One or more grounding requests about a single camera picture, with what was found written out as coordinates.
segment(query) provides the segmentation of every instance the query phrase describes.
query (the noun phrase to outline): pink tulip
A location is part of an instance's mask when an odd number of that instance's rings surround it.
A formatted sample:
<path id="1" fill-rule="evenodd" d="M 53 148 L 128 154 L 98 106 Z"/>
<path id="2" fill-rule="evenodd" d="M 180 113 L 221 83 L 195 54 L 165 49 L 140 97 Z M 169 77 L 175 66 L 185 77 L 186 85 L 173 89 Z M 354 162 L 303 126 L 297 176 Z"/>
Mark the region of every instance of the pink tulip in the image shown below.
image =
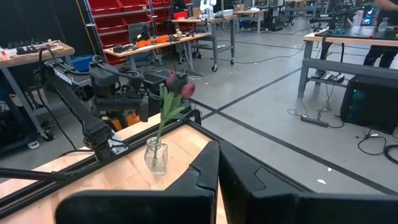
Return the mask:
<path id="1" fill-rule="evenodd" d="M 169 77 L 167 77 L 166 79 L 166 86 L 170 88 L 172 86 L 173 81 L 176 80 L 177 78 L 178 78 L 177 74 L 175 74 L 174 72 L 170 72 Z"/>
<path id="2" fill-rule="evenodd" d="M 193 92 L 195 92 L 195 84 L 190 82 L 182 87 L 181 95 L 183 95 L 186 99 L 189 99 L 193 95 Z"/>

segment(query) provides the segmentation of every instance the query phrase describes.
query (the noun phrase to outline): black pants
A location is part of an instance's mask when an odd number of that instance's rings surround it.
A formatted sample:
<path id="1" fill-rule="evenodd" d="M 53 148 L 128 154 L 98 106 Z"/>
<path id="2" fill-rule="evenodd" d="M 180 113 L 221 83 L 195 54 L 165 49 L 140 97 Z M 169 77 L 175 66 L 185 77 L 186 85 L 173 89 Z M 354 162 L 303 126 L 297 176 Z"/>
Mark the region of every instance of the black pants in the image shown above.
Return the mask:
<path id="1" fill-rule="evenodd" d="M 397 53 L 398 47 L 372 45 L 369 53 L 365 57 L 363 65 L 373 66 L 376 60 L 381 56 L 379 67 L 389 68 Z"/>

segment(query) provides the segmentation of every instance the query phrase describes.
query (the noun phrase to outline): person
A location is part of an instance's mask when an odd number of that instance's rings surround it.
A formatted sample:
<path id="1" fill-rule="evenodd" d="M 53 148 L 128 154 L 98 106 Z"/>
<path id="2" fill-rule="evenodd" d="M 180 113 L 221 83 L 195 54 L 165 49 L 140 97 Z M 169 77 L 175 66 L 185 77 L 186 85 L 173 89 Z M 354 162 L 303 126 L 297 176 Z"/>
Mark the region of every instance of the person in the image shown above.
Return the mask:
<path id="1" fill-rule="evenodd" d="M 387 23 L 389 26 L 398 25 L 398 0 L 375 0 L 374 3 L 376 7 L 380 8 L 380 13 L 377 17 L 377 26 L 379 26 L 385 17 L 388 17 Z M 389 68 L 397 53 L 398 47 L 372 45 L 363 64 L 373 66 L 381 56 L 379 67 Z"/>

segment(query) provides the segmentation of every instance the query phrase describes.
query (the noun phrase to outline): blue container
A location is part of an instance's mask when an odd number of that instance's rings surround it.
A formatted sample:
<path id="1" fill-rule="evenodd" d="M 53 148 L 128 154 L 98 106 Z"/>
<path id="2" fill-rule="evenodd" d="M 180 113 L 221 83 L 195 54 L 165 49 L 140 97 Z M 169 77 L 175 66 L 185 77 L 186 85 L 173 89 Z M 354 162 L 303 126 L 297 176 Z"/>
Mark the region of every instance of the blue container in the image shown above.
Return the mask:
<path id="1" fill-rule="evenodd" d="M 77 57 L 71 57 L 73 66 L 79 72 L 88 72 L 88 64 L 91 62 L 91 59 L 94 55 L 81 55 Z"/>

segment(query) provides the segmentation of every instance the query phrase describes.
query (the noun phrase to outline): gray floor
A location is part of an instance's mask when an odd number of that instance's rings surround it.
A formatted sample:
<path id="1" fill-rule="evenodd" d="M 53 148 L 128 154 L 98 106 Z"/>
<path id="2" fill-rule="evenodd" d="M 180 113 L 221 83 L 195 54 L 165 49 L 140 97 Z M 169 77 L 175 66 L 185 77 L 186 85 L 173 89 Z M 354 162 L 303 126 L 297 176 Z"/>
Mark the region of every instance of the gray floor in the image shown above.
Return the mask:
<path id="1" fill-rule="evenodd" d="M 235 61 L 293 55 L 303 47 L 306 33 L 305 19 L 280 32 L 239 32 Z M 229 35 L 220 34 L 220 40 L 220 45 L 228 44 Z M 350 46 L 346 46 L 344 61 L 362 64 L 369 46 Z M 328 59 L 339 60 L 340 52 L 341 46 L 332 45 Z M 357 148 L 360 138 L 356 136 L 362 137 L 366 128 L 353 124 L 341 129 L 321 128 L 287 113 L 290 108 L 304 113 L 296 97 L 302 55 L 300 51 L 292 57 L 231 66 L 230 53 L 223 52 L 218 71 L 213 73 L 212 53 L 204 51 L 203 58 L 194 61 L 195 68 L 205 76 L 194 80 L 197 90 L 193 97 L 203 112 L 203 126 L 316 192 L 398 194 L 398 166 L 384 156 L 369 156 Z M 398 68 L 396 60 L 392 68 Z M 316 117 L 317 109 L 325 105 L 325 91 L 325 85 L 307 85 L 303 103 L 310 117 Z M 334 87 L 330 99 L 333 111 L 323 113 L 322 120 L 334 126 L 341 124 L 333 115 L 339 114 L 344 92 L 344 88 Z M 60 122 L 76 146 L 82 146 L 81 126 L 75 118 L 67 115 Z M 55 134 L 56 140 L 40 142 L 38 150 L 20 150 L 2 157 L 0 166 L 32 169 L 70 150 L 60 131 L 55 129 Z M 388 144 L 396 143 L 391 136 L 381 135 Z M 382 142 L 365 142 L 363 149 L 379 152 Z M 392 152 L 392 156 L 397 158 L 398 152 Z"/>

